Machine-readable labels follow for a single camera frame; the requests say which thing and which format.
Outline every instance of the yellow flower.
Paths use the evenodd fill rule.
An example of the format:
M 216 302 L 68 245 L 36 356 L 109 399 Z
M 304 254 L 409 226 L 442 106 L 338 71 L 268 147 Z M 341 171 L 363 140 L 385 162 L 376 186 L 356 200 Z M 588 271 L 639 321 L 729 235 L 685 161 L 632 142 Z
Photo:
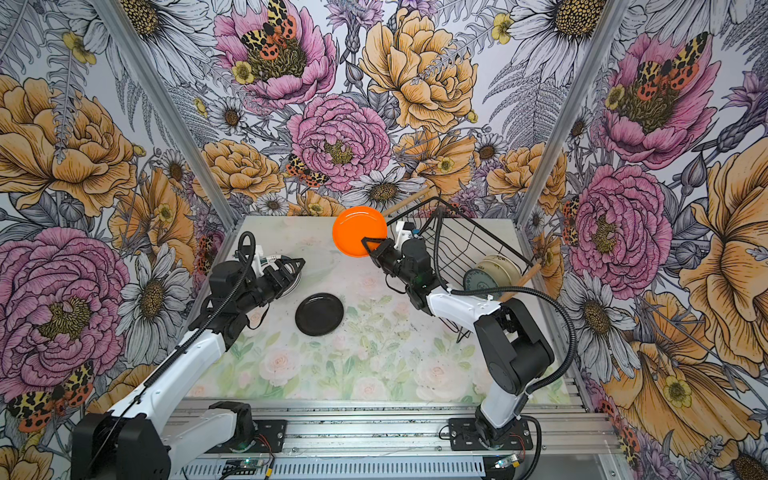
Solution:
M 194 267 L 194 225 L 187 199 L 171 187 L 160 168 L 152 170 L 151 180 L 141 178 L 141 192 L 121 195 L 109 219 L 112 246 L 130 253 L 144 251 L 154 262 L 163 243 L 176 248 L 176 260 L 184 268 Z
M 199 114 L 203 115 L 205 118 L 208 118 L 208 108 L 205 106 L 205 103 L 203 103 L 202 98 L 195 98 L 194 106 Z
M 512 24 L 515 23 L 512 20 L 512 15 L 509 13 L 499 13 L 493 18 L 493 30 L 491 30 L 491 36 L 494 40 L 498 40 L 498 43 L 506 45 L 511 39 L 508 30 Z
M 86 412 L 106 413 L 115 403 L 120 402 L 141 385 L 156 368 L 156 365 L 137 365 L 130 370 L 124 370 L 116 379 L 112 380 L 107 392 L 88 406 Z
M 638 301 L 641 340 L 630 345 L 641 367 L 633 379 L 619 369 L 620 378 L 605 383 L 605 392 L 622 417 L 657 441 L 674 430 L 675 455 L 690 457 L 712 435 L 720 435 L 724 449 L 714 463 L 718 468 L 728 465 L 739 455 L 737 442 L 748 435 L 756 438 L 760 423 L 725 391 L 733 386 L 720 365 L 705 361 L 712 347 L 705 325 L 672 293 L 648 291 Z M 733 385 L 741 392 L 747 388 L 739 379 Z
M 25 194 L 16 207 L 26 208 L 48 188 L 64 191 L 96 217 L 112 207 L 115 195 L 136 187 L 133 145 L 96 98 L 78 91 L 74 130 L 59 162 L 51 98 L 60 93 L 45 80 L 28 78 L 22 87 L 0 75 L 0 192 Z
M 40 452 L 37 447 L 20 455 L 16 447 L 0 447 L 0 478 L 8 480 L 51 480 L 53 454 Z
M 376 81 L 372 91 L 391 91 L 397 98 L 401 127 L 445 133 L 472 109 L 477 65 L 469 56 L 438 73 L 425 71 L 453 44 L 453 34 L 435 30 L 429 17 L 405 8 L 397 12 L 394 33 L 381 22 L 368 32 L 359 66 Z
M 247 61 L 236 61 L 235 66 L 232 67 L 232 75 L 235 76 L 237 83 L 242 85 L 252 84 L 256 80 Z
M 428 131 L 405 134 L 392 152 L 405 158 L 406 163 L 417 163 L 412 178 L 424 177 L 425 186 L 434 185 L 440 196 L 448 200 L 472 179 L 472 166 L 480 166 L 480 156 L 475 151 L 475 137 L 457 139 L 446 135 L 440 139 Z
M 616 110 L 622 98 L 624 98 L 624 86 L 618 84 L 608 92 L 608 96 L 605 98 L 605 107 L 608 110 Z
M 553 298 L 558 298 L 563 287 L 562 244 L 562 239 L 551 233 L 545 237 L 542 232 L 533 239 L 533 256 L 541 262 L 541 276 L 544 277 L 547 293 Z
M 714 232 L 710 251 L 680 271 L 690 305 L 707 319 L 718 356 L 760 374 L 768 360 L 768 139 L 757 141 L 709 173 L 709 207 L 692 204 L 696 220 Z
M 80 35 L 76 35 L 71 31 L 66 31 L 61 36 L 61 40 L 64 41 L 64 45 L 72 50 L 72 56 L 74 56 L 80 63 L 89 63 L 96 65 L 96 55 L 85 49 L 83 44 L 83 38 Z
M 541 162 L 544 153 L 544 142 L 536 144 L 530 149 L 521 147 L 517 151 L 508 152 L 499 159 L 504 166 L 488 173 L 488 192 L 491 195 L 504 194 L 515 195 L 517 192 L 525 192 L 531 185 L 533 174 Z M 561 151 L 554 170 L 547 177 L 547 183 L 538 199 L 541 208 L 547 215 L 554 215 L 560 207 L 565 196 L 565 167 L 568 159 L 565 152 Z
M 289 217 L 338 217 L 345 210 L 337 199 L 320 195 L 314 190 L 299 195 L 296 201 L 298 205 L 288 206 Z
M 235 192 L 256 200 L 286 186 L 280 165 L 245 142 L 222 140 L 205 144 L 203 158 L 227 198 Z M 192 187 L 196 194 L 205 198 L 197 179 Z

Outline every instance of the black wire dish rack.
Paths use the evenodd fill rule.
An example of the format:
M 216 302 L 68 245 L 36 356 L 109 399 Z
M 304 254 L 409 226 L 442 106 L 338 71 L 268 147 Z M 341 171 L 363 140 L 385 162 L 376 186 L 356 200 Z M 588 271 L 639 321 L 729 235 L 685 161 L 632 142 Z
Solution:
M 424 199 L 414 207 L 389 219 L 387 221 L 389 235 L 392 239 L 397 238 L 395 229 L 399 220 L 413 223 L 414 236 L 423 238 L 427 249 L 432 252 L 435 247 L 435 221 L 441 215 L 444 220 L 438 238 L 440 275 L 457 290 L 463 289 L 464 275 L 467 270 L 475 268 L 481 260 L 493 253 L 510 259 L 520 269 L 522 275 L 533 267 L 532 260 L 525 258 L 522 253 L 510 247 L 496 234 L 468 217 L 462 212 L 460 206 L 440 197 Z M 440 320 L 457 334 L 457 343 L 469 336 L 470 332 L 456 323 L 443 318 Z

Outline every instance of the floral tabletop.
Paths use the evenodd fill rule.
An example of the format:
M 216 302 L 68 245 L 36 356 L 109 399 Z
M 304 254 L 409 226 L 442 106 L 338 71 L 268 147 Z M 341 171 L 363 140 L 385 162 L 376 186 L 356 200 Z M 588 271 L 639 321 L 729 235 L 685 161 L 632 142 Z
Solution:
M 435 317 L 414 309 L 407 296 L 391 291 L 369 259 L 341 254 L 331 238 L 334 220 L 246 219 L 243 230 L 257 233 L 257 242 L 266 255 L 284 254 L 306 260 L 301 281 L 292 293 L 270 306 L 259 329 L 243 331 L 189 395 L 481 402 L 492 378 L 475 336 L 457 343 L 456 333 Z M 484 220 L 484 226 L 502 238 L 515 238 L 508 220 Z M 294 313 L 303 299 L 319 292 L 338 296 L 346 314 L 334 332 L 311 337 L 298 330 Z M 541 318 L 535 300 L 521 300 L 534 318 Z M 258 323 L 261 313 L 251 313 L 252 326 Z M 533 400 L 570 402 L 562 380 L 539 390 Z

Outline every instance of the wall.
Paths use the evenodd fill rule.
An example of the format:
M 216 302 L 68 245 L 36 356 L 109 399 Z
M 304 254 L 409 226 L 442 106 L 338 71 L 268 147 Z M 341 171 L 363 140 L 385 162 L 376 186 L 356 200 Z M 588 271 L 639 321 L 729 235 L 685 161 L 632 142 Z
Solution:
M 631 11 L 527 235 L 635 476 L 766 478 L 768 3 Z
M 89 5 L 0 5 L 0 477 L 69 478 L 72 427 L 176 344 L 223 234 Z

